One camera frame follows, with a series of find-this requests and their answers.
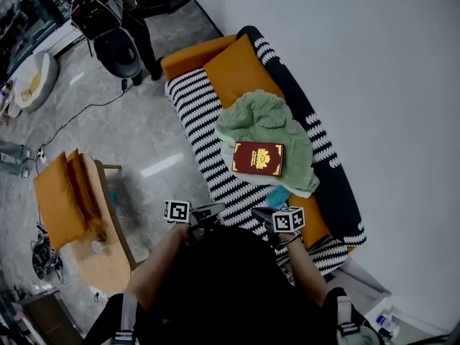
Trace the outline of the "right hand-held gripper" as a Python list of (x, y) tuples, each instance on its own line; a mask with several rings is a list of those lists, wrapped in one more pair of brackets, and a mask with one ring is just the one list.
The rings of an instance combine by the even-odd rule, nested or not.
[(251, 215), (264, 225), (271, 245), (289, 244), (299, 237), (300, 230), (305, 226), (304, 210), (301, 207), (256, 207), (251, 210)]

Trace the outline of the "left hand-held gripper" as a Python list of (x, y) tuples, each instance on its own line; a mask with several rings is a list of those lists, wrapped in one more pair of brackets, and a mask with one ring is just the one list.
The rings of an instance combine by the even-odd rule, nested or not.
[(165, 201), (164, 218), (168, 223), (187, 225), (188, 244), (191, 245), (203, 240), (220, 224), (219, 215), (225, 208), (225, 203), (192, 207), (189, 201)]

